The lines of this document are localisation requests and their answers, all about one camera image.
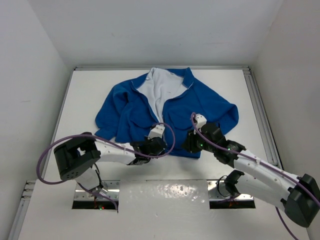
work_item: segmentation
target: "jacket sleeve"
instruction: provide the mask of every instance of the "jacket sleeve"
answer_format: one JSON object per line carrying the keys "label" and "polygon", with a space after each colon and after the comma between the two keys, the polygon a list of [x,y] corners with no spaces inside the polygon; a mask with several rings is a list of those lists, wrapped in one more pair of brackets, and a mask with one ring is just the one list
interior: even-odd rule
{"label": "jacket sleeve", "polygon": [[111,89],[95,118],[99,128],[95,135],[107,140],[117,135],[122,111],[128,104],[128,95],[128,88],[121,83]]}
{"label": "jacket sleeve", "polygon": [[238,124],[239,113],[237,106],[228,102],[204,83],[199,81],[197,85],[196,94],[208,122],[218,123],[222,133],[224,135],[227,134]]}

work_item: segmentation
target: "blue fleece jacket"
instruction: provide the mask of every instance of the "blue fleece jacket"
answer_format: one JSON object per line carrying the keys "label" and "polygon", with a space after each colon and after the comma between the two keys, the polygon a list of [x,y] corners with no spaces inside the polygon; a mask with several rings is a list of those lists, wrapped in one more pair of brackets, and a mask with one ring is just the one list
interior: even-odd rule
{"label": "blue fleece jacket", "polygon": [[[181,145],[192,129],[192,112],[203,115],[208,122],[218,122],[223,134],[239,120],[237,106],[196,79],[190,68],[152,68],[149,73],[115,85],[95,118],[97,136],[119,143],[143,141],[151,126],[169,124],[176,143],[171,155],[199,158],[200,152],[189,153]],[[168,149],[173,137],[164,132]]]}

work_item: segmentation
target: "white table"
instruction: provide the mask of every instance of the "white table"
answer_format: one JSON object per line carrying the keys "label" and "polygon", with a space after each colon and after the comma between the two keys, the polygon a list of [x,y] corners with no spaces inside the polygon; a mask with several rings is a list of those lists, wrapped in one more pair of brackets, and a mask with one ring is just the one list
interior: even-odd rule
{"label": "white table", "polygon": [[[54,139],[97,130],[95,117],[111,88],[147,69],[74,71]],[[192,69],[196,78],[237,105],[239,123],[227,135],[267,159],[241,69]],[[291,240],[275,208],[255,199],[256,209],[209,209],[207,179],[232,168],[208,152],[199,160],[167,156],[142,166],[99,163],[104,180],[120,180],[119,213],[72,209],[75,181],[48,186],[37,181],[19,240]],[[59,180],[51,153],[45,178]],[[300,240],[305,228],[284,217]]]}

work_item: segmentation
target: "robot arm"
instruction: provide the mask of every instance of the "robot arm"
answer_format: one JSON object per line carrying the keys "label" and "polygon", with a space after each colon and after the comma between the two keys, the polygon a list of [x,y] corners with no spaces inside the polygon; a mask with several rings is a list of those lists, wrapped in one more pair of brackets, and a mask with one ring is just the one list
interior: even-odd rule
{"label": "robot arm", "polygon": [[100,175],[92,166],[96,162],[115,162],[125,165],[142,165],[150,161],[144,155],[159,156],[165,152],[162,140],[165,127],[156,125],[144,141],[119,144],[122,149],[91,137],[72,138],[54,149],[60,178],[63,181],[76,180],[84,188],[100,192],[103,189]]}
{"label": "robot arm", "polygon": [[[226,140],[221,129],[215,123],[207,123],[204,116],[197,114],[194,121],[196,128],[207,140],[227,151],[207,143],[195,130],[188,132],[182,147],[191,153],[202,150],[211,152],[221,163],[234,168],[235,170],[224,180],[223,187],[227,192],[232,196],[250,194],[278,207],[296,224],[309,227],[319,211],[319,206],[303,189],[279,174],[277,167],[259,159],[243,145]],[[255,161],[234,151],[249,156]],[[307,174],[299,177],[285,171],[281,172],[302,184],[317,199],[320,199],[320,190],[313,177]]]}

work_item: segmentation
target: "white wall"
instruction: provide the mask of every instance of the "white wall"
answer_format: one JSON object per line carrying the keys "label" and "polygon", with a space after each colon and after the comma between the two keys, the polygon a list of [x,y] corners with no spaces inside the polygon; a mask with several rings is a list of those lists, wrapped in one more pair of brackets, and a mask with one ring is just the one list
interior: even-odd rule
{"label": "white wall", "polygon": [[0,240],[50,143],[70,72],[26,0],[0,1]]}
{"label": "white wall", "polygon": [[284,1],[253,70],[285,169],[320,184],[319,0]]}
{"label": "white wall", "polygon": [[247,65],[283,0],[28,0],[70,66]]}

